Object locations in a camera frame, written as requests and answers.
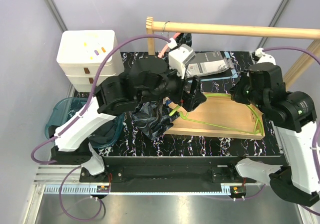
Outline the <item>patterned dark grey shorts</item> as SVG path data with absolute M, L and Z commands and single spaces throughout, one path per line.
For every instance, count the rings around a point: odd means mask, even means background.
M 139 110 L 131 113 L 133 126 L 154 141 L 172 128 L 173 121 L 180 117 L 178 112 L 170 116 L 171 111 L 168 101 L 144 103 Z

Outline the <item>pink hanger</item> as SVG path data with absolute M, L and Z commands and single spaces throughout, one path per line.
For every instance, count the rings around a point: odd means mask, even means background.
M 179 35 L 180 33 L 175 33 L 172 38 L 176 39 Z M 162 58 L 165 55 L 165 52 L 168 50 L 168 48 L 169 48 L 168 45 L 165 45 L 163 49 L 159 52 L 158 57 Z

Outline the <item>dark navy shorts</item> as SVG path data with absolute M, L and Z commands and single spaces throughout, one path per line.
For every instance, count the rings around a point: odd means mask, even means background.
M 94 131 L 89 137 L 89 141 L 93 145 L 104 145 L 109 143 L 115 135 L 116 127 L 114 125 L 103 125 Z

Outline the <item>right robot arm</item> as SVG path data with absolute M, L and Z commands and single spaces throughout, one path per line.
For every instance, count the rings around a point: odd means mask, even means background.
M 227 169 L 229 180 L 250 178 L 269 185 L 281 199 L 311 207 L 319 201 L 319 178 L 314 164 L 316 110 L 312 98 L 301 91 L 288 92 L 281 68 L 258 63 L 241 74 L 230 90 L 237 103 L 253 104 L 277 132 L 286 165 L 270 165 L 249 158 Z

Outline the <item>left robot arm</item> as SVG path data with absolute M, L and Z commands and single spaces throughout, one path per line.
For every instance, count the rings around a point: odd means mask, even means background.
M 80 165 L 98 182 L 108 170 L 93 149 L 89 135 L 117 116 L 134 111 L 139 105 L 169 98 L 190 112 L 206 101 L 201 80 L 193 77 L 187 91 L 187 79 L 165 60 L 145 56 L 118 76 L 111 76 L 98 85 L 94 95 L 67 123 L 55 130 L 51 156 L 55 163 Z

